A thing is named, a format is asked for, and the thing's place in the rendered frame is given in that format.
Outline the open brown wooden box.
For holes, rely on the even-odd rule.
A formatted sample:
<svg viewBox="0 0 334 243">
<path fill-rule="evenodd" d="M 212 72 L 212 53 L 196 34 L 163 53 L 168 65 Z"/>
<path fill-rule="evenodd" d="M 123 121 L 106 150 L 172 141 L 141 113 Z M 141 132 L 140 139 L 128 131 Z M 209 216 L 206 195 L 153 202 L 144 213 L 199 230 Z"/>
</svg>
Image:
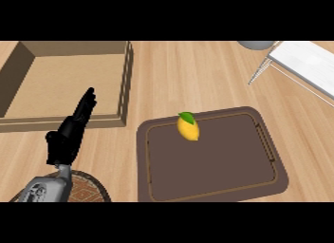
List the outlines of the open brown wooden box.
<svg viewBox="0 0 334 243">
<path fill-rule="evenodd" d="M 0 69 L 0 133 L 57 129 L 90 89 L 88 126 L 126 126 L 132 65 L 129 41 L 20 41 Z"/>
</svg>

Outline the round brown patterned basket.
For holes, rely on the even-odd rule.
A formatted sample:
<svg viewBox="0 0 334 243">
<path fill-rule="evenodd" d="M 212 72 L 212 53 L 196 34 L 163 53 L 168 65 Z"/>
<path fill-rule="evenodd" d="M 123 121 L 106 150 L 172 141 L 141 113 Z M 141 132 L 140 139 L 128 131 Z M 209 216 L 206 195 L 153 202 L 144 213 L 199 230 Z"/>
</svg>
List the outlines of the round brown patterned basket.
<svg viewBox="0 0 334 243">
<path fill-rule="evenodd" d="M 29 190 L 28 200 L 39 202 L 53 190 L 47 182 L 36 182 Z M 69 202 L 110 202 L 112 197 L 98 179 L 82 171 L 72 171 L 72 191 Z"/>
</svg>

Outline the dark brown tray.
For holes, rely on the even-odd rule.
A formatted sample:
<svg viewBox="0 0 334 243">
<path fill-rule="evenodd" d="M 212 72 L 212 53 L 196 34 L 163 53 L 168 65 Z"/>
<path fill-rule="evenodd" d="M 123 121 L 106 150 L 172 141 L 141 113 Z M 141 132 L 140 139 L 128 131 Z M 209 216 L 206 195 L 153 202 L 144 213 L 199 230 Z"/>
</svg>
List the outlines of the dark brown tray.
<svg viewBox="0 0 334 243">
<path fill-rule="evenodd" d="M 138 199 L 241 201 L 283 193 L 290 179 L 261 112 L 244 106 L 202 112 L 196 120 L 196 141 L 182 137 L 175 117 L 138 128 Z"/>
</svg>

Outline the grey round object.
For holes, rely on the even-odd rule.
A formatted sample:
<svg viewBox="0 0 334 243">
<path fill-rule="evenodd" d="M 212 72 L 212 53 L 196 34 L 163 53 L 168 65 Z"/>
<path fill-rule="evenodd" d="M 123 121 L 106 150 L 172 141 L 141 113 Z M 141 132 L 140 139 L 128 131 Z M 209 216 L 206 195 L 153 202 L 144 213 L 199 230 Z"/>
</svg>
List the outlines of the grey round object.
<svg viewBox="0 0 334 243">
<path fill-rule="evenodd" d="M 253 50 L 265 50 L 274 46 L 274 41 L 239 41 L 239 43 Z"/>
</svg>

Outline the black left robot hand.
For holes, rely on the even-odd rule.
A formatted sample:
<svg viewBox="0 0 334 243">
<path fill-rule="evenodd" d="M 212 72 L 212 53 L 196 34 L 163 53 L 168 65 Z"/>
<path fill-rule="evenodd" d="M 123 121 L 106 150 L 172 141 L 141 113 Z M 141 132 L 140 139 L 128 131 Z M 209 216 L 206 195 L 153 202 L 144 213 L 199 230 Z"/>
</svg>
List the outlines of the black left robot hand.
<svg viewBox="0 0 334 243">
<path fill-rule="evenodd" d="M 97 104 L 95 89 L 91 87 L 81 99 L 73 115 L 67 116 L 59 130 L 47 133 L 48 164 L 72 165 L 75 162 Z"/>
</svg>

